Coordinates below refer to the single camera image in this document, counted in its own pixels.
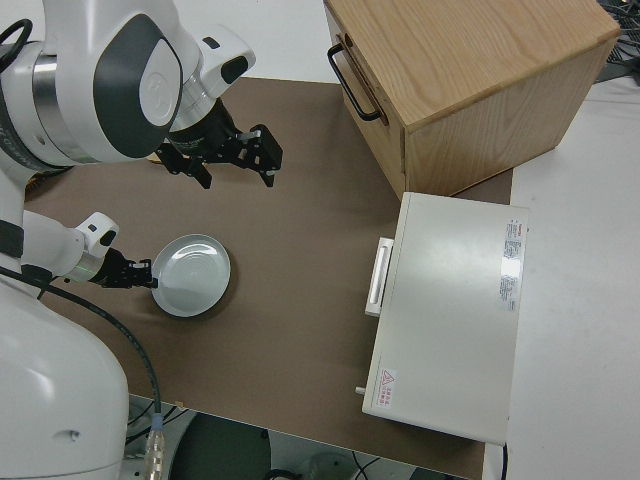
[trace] white wall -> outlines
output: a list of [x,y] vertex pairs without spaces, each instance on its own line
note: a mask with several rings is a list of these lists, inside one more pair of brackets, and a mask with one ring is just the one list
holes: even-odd
[[[221,23],[256,52],[249,77],[336,82],[327,63],[329,29],[322,0],[174,0],[183,25],[196,38]],[[30,18],[32,39],[44,37],[40,0],[0,0],[0,28]]]

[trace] sticker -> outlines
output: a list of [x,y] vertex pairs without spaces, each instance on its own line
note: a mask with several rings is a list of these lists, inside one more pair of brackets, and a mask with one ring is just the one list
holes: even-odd
[[393,400],[393,390],[398,377],[395,370],[387,368],[380,369],[380,377],[378,378],[378,394],[376,395],[376,407],[391,408]]
[[499,296],[501,307],[510,312],[518,309],[524,229],[521,221],[511,220],[505,232]]

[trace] brown mat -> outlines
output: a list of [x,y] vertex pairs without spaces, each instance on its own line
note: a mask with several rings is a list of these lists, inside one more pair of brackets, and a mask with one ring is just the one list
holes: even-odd
[[[27,204],[68,226],[94,211],[111,216],[121,227],[114,247],[132,259],[154,258],[181,235],[211,235],[232,261],[222,301],[182,320],[164,314],[145,289],[66,288],[133,330],[168,402],[480,478],[482,443],[360,411],[354,388],[366,383],[376,333],[365,298],[378,237],[394,235],[400,203],[339,87],[242,79],[225,100],[240,128],[265,123],[282,145],[275,188],[255,173],[211,166],[206,191],[140,161],[75,168]],[[465,196],[508,202],[509,188],[503,175]],[[130,391],[150,395],[140,360],[110,325],[51,295],[45,302],[96,333],[122,363]]]

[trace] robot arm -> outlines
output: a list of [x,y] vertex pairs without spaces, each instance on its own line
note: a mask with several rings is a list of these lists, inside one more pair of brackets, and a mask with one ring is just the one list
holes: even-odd
[[43,3],[44,43],[27,44],[2,75],[0,128],[16,133],[2,148],[15,161],[52,170],[156,152],[205,187],[211,162],[273,184],[277,142],[262,125],[242,134],[219,99],[255,63],[239,37],[215,26],[195,41],[170,0]]
[[76,282],[90,281],[106,288],[157,287],[151,274],[151,260],[128,260],[111,244],[118,225],[96,212],[75,228],[25,211],[22,273],[50,282],[65,277]]
[[[105,286],[121,281],[124,270],[133,272],[127,281],[148,283],[134,271],[139,264],[111,249],[117,226],[108,218],[92,216],[67,229],[23,214],[26,183],[39,171],[157,151],[172,173],[185,172],[203,186],[211,181],[207,162],[256,170],[272,185],[282,150],[264,126],[236,129],[219,99],[255,58],[222,28],[196,42],[171,0],[43,4],[44,42],[26,43],[28,34],[19,48],[0,41],[0,266],[11,273],[32,265],[33,274],[46,270]],[[29,24],[22,23],[25,31]],[[0,425],[12,432],[0,449],[0,477],[116,478],[127,386],[115,357],[4,277],[0,330],[0,389],[15,405],[0,414]],[[149,471],[150,479],[160,478],[157,466]]]

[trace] plate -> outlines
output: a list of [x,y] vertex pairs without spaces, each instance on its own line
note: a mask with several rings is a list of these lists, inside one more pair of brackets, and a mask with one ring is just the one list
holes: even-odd
[[151,267],[153,299],[165,312],[193,317],[222,298],[231,275],[229,255],[215,238],[186,235],[164,247]]

